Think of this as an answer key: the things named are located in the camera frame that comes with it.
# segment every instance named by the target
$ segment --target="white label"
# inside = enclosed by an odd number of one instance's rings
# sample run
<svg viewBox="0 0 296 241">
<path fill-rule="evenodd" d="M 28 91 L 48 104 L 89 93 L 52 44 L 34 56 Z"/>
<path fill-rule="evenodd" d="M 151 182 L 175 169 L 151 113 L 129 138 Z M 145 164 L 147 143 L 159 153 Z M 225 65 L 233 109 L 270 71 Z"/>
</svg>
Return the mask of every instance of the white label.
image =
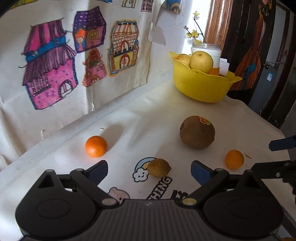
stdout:
<svg viewBox="0 0 296 241">
<path fill-rule="evenodd" d="M 272 79 L 272 73 L 269 73 L 268 76 L 267 76 L 267 80 L 271 81 L 271 79 Z"/>
</svg>

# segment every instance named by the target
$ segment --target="white tablecloth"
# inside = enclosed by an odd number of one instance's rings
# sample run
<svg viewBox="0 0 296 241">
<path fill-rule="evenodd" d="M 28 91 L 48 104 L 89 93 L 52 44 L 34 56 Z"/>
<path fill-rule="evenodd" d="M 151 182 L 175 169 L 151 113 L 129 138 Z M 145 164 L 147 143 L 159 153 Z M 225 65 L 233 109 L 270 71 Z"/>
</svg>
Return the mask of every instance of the white tablecloth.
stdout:
<svg viewBox="0 0 296 241">
<path fill-rule="evenodd" d="M 191 149 L 180 139 L 180 125 L 191 115 L 202 116 L 215 127 L 215 141 L 204 150 Z M 102 158 L 88 157 L 84 151 L 84 143 L 93 135 L 102 135 L 109 144 L 109 150 Z M 256 162 L 288 160 L 286 150 L 271 152 L 268 149 L 271 140 L 283 137 L 280 130 L 238 100 L 225 97 L 216 104 L 201 103 L 180 93 L 171 81 L 165 82 L 98 119 L 54 151 L 37 156 L 34 161 L 20 158 L 13 163 L 14 172 L 10 167 L 1 172 L 0 240 L 15 241 L 21 237 L 14 219 L 15 208 L 45 169 L 65 174 L 75 168 L 87 169 L 104 159 L 109 165 L 109 173 L 99 185 L 104 191 L 117 198 L 146 199 L 151 198 L 158 185 L 162 186 L 162 198 L 170 198 L 174 189 L 191 193 L 199 187 L 190 175 L 193 160 L 212 169 L 224 168 L 233 174 L 242 174 Z M 48 150 L 54 144 L 49 142 Z M 244 165 L 236 171 L 229 170 L 224 163 L 225 155 L 232 149 L 251 157 L 245 157 Z M 145 169 L 144 164 L 150 159 L 142 159 L 148 157 L 169 162 L 171 171 L 167 178 L 139 178 L 134 174 Z M 28 162 L 26 168 L 22 162 Z M 265 183 L 296 218 L 289 184 L 281 179 Z"/>
</svg>

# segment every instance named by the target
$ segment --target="yellow apple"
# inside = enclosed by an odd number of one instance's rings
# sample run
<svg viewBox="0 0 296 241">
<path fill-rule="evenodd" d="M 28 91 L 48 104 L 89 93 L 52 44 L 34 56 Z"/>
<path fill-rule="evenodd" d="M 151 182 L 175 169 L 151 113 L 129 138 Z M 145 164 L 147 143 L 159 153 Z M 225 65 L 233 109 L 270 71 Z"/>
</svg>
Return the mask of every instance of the yellow apple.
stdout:
<svg viewBox="0 0 296 241">
<path fill-rule="evenodd" d="M 176 59 L 189 67 L 189 61 L 190 61 L 189 55 L 182 53 L 182 54 L 179 54 Z"/>
<path fill-rule="evenodd" d="M 189 67 L 208 74 L 214 65 L 211 55 L 204 51 L 196 51 L 190 57 Z"/>
</svg>

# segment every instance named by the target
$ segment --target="kiwi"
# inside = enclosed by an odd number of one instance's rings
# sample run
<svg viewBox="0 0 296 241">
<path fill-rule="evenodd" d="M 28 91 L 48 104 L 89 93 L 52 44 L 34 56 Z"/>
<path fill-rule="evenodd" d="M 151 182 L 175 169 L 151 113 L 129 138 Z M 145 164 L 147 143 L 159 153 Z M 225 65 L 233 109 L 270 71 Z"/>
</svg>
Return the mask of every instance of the kiwi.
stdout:
<svg viewBox="0 0 296 241">
<path fill-rule="evenodd" d="M 168 175 L 170 171 L 170 165 L 166 160 L 156 158 L 149 162 L 147 171 L 151 176 L 162 178 Z"/>
<path fill-rule="evenodd" d="M 190 116 L 183 121 L 180 127 L 180 137 L 187 146 L 204 149 L 215 140 L 215 128 L 205 118 Z"/>
</svg>

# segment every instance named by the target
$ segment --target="yellow bowl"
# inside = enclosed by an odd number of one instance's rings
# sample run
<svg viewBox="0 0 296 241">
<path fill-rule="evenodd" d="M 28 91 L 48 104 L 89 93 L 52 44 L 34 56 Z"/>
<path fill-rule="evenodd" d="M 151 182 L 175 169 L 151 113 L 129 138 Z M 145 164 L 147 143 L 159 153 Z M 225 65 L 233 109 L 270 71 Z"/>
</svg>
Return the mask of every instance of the yellow bowl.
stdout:
<svg viewBox="0 0 296 241">
<path fill-rule="evenodd" d="M 177 89 L 184 95 L 198 101 L 215 103 L 224 98 L 230 87 L 241 77 L 228 71 L 225 77 L 209 75 L 189 68 L 175 58 L 178 54 L 170 52 L 173 60 L 173 79 Z"/>
</svg>

